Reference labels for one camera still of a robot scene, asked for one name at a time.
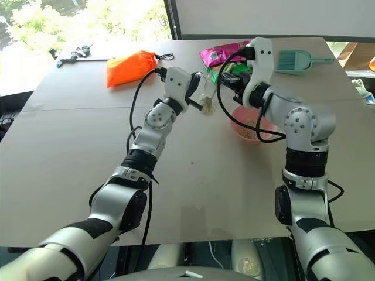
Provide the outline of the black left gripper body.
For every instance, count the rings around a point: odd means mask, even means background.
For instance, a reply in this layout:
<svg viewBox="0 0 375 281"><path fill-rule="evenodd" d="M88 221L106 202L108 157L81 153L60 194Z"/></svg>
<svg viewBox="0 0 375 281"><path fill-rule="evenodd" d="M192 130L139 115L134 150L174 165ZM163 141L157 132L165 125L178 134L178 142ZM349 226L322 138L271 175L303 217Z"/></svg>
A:
<svg viewBox="0 0 375 281"><path fill-rule="evenodd" d="M193 95L193 93L197 90L200 79L201 79L201 73L192 73L189 86L187 88L186 94L185 94L185 101L189 102L190 97Z"/></svg>

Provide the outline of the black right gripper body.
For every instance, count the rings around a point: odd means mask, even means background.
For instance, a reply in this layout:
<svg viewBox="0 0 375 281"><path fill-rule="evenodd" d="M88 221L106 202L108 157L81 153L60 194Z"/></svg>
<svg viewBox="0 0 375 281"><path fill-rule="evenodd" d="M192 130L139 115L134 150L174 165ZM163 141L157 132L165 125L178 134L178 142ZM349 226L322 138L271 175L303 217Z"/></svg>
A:
<svg viewBox="0 0 375 281"><path fill-rule="evenodd" d="M234 75L231 89L234 91L233 100L237 103L243 102L243 93L250 80L250 73L239 73Z"/></svg>

